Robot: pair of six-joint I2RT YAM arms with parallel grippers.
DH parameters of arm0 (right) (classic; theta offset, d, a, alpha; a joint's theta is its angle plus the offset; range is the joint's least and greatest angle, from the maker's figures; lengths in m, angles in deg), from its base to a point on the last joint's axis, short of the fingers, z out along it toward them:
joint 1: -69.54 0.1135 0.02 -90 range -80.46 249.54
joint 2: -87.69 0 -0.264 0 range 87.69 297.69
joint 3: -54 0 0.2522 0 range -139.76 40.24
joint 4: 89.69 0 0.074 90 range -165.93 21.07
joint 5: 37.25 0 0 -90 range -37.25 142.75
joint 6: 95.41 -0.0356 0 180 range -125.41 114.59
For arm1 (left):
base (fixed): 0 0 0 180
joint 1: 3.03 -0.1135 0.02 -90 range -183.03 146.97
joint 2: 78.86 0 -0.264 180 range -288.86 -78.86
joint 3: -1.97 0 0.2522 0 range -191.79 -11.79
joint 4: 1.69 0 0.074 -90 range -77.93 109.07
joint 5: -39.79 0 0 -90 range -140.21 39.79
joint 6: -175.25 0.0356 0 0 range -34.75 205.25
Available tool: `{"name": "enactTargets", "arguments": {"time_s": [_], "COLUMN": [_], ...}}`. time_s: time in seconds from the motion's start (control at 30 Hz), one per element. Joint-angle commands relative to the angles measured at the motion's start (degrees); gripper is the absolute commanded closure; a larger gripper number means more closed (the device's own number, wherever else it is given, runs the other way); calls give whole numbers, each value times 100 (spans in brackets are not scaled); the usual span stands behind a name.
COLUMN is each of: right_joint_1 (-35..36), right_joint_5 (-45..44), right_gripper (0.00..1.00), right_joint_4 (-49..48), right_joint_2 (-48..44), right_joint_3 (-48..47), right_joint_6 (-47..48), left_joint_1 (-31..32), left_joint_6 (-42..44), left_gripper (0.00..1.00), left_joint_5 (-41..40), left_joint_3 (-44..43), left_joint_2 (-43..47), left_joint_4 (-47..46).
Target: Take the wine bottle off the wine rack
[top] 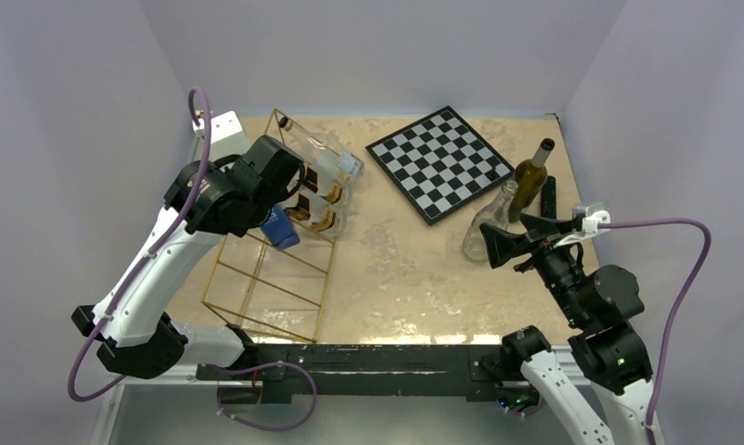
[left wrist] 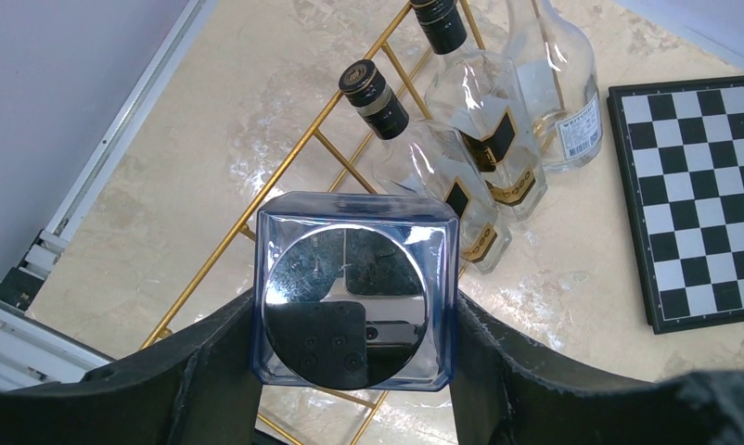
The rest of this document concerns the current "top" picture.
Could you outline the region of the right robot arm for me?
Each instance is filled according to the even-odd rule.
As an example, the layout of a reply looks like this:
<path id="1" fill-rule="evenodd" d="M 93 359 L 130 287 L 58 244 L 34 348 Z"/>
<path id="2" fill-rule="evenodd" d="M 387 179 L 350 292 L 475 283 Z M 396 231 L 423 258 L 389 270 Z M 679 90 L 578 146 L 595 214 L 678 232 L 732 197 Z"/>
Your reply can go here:
<path id="1" fill-rule="evenodd" d="M 604 413 L 598 415 L 572 384 L 555 349 L 534 326 L 503 337 L 500 369 L 534 386 L 575 444 L 662 444 L 658 418 L 648 412 L 654 373 L 629 322 L 644 310 L 636 278 L 617 265 L 587 274 L 580 258 L 571 255 L 572 245 L 604 233 L 609 221 L 607 211 L 596 210 L 567 221 L 524 215 L 522 234 L 487 222 L 480 227 L 490 266 L 526 256 L 515 271 L 538 272 L 570 327 L 579 330 L 569 340 L 571 355 Z"/>

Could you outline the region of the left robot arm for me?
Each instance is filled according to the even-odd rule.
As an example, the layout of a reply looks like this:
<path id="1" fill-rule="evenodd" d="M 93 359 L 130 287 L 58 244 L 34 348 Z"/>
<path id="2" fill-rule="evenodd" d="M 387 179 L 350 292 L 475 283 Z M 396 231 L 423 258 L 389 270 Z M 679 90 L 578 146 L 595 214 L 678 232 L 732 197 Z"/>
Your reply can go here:
<path id="1" fill-rule="evenodd" d="M 304 161 L 271 136 L 243 154 L 187 164 L 164 196 L 149 239 L 119 283 L 72 320 L 97 342 L 107 371 L 151 379 L 177 364 L 218 365 L 231 378 L 252 373 L 249 338 L 230 325 L 174 320 L 166 308 L 203 256 L 224 236 L 260 226 L 305 175 Z"/>

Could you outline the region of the dark green wine bottle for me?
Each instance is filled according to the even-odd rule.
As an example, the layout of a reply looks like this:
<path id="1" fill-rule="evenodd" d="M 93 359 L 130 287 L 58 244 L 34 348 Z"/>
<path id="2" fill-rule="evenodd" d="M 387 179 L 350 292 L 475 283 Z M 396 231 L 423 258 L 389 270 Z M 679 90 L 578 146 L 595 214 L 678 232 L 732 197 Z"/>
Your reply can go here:
<path id="1" fill-rule="evenodd" d="M 543 139 L 533 156 L 517 166 L 513 179 L 518 185 L 518 191 L 509 206 L 509 223 L 518 222 L 520 215 L 531 206 L 541 191 L 548 176 L 545 164 L 555 146 L 553 139 Z"/>

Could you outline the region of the blue square Blu bottle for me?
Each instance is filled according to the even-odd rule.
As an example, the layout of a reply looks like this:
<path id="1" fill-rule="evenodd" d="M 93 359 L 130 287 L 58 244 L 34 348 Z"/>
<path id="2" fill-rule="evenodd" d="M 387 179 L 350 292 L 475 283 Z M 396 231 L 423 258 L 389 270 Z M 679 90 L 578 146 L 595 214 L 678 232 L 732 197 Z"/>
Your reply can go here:
<path id="1" fill-rule="evenodd" d="M 301 239 L 281 205 L 275 204 L 260 230 L 269 243 L 280 250 L 297 246 Z"/>

